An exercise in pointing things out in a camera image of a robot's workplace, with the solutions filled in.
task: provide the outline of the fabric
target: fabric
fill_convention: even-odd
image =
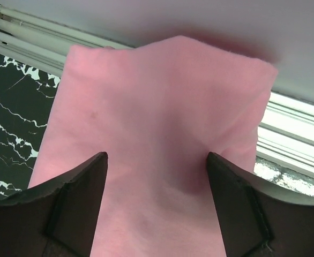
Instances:
[[[183,36],[134,50],[73,46],[30,186],[105,151],[92,256],[226,256],[206,157],[253,171],[276,74]]]

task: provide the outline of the marble tile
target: marble tile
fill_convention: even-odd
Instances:
[[[27,188],[58,83],[0,55],[0,199]]]

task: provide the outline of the black marble surface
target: black marble surface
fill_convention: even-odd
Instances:
[[[0,199],[27,188],[58,83],[0,55]]]

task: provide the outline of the folded cloth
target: folded cloth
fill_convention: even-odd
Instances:
[[[73,46],[30,187],[105,151],[92,256],[226,256],[206,157],[253,171],[276,74],[183,36],[133,50]]]

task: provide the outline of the gray wall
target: gray wall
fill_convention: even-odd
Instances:
[[[314,0],[0,0],[133,46],[177,34],[275,64],[274,90],[314,102]]]

